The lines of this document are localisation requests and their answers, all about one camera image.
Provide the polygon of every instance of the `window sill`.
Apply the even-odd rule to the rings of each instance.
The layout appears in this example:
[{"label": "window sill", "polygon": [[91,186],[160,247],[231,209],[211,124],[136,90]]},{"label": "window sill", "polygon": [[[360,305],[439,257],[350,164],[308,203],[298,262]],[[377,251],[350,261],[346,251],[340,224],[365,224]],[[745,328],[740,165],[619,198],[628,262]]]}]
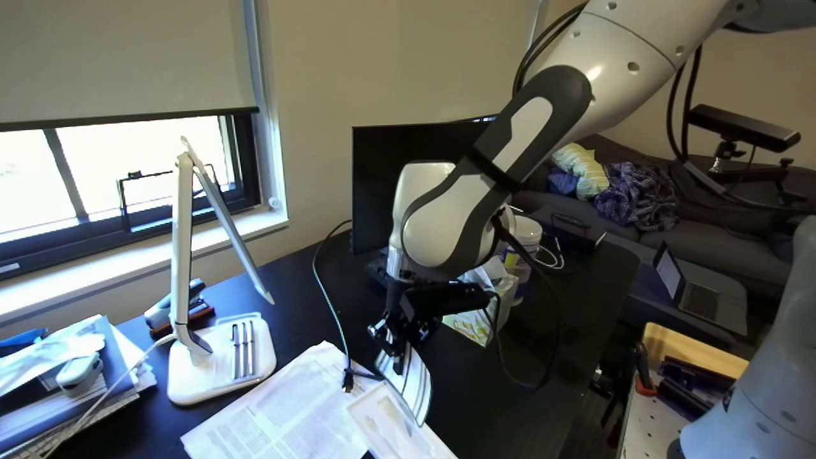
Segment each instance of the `window sill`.
[{"label": "window sill", "polygon": [[[286,226],[286,215],[253,209],[248,215],[234,215],[234,226],[245,240],[256,240]],[[202,224],[193,233],[193,257],[229,244],[226,233],[216,223]],[[0,325],[136,280],[168,266],[172,238],[155,238],[67,267],[6,280],[0,284]]]}]

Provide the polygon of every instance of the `computer monitor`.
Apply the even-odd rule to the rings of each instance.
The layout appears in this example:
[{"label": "computer monitor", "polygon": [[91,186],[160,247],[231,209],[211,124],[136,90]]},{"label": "computer monitor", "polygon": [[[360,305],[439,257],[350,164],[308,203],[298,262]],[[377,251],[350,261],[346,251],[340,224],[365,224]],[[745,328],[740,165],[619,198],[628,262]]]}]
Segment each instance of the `computer monitor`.
[{"label": "computer monitor", "polygon": [[456,164],[493,118],[433,124],[363,124],[353,137],[353,253],[382,251],[406,164]]}]

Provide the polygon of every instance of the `window blind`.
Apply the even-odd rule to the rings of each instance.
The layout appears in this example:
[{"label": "window blind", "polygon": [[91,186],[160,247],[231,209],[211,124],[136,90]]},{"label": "window blind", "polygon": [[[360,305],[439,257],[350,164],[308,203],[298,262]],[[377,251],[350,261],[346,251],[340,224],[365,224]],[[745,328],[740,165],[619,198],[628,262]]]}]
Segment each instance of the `window blind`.
[{"label": "window blind", "polygon": [[240,0],[3,0],[0,128],[253,110]]}]

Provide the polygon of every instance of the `screen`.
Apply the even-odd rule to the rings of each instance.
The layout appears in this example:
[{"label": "screen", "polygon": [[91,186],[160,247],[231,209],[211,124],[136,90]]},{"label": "screen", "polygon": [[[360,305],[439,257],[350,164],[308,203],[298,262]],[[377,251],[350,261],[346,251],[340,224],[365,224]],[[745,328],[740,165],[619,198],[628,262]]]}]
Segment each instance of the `screen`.
[{"label": "screen", "polygon": [[406,164],[456,164],[489,118],[435,124],[355,128],[353,144],[353,253],[382,251],[390,234],[393,195]]},{"label": "screen", "polygon": [[683,272],[682,272],[679,262],[670,257],[665,244],[659,251],[655,271],[659,271],[659,277],[662,280],[668,297],[679,298],[682,285],[683,285]]}]

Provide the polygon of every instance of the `desk lamp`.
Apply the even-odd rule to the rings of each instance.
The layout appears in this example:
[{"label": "desk lamp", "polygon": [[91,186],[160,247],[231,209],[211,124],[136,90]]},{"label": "desk lamp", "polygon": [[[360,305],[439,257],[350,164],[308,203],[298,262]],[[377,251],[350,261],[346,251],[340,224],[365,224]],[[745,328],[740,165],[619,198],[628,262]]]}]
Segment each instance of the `desk lamp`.
[{"label": "desk lamp", "polygon": [[275,305],[263,285],[258,267],[226,215],[220,189],[210,180],[205,164],[187,137],[187,151],[175,156],[173,196],[173,262],[172,262],[172,325],[175,342],[168,359],[168,399],[175,405],[193,405],[221,393],[231,393],[265,381],[275,369],[275,348],[260,316],[220,322],[198,335],[188,328],[188,257],[191,257],[191,191],[198,179],[231,251],[256,290]]}]

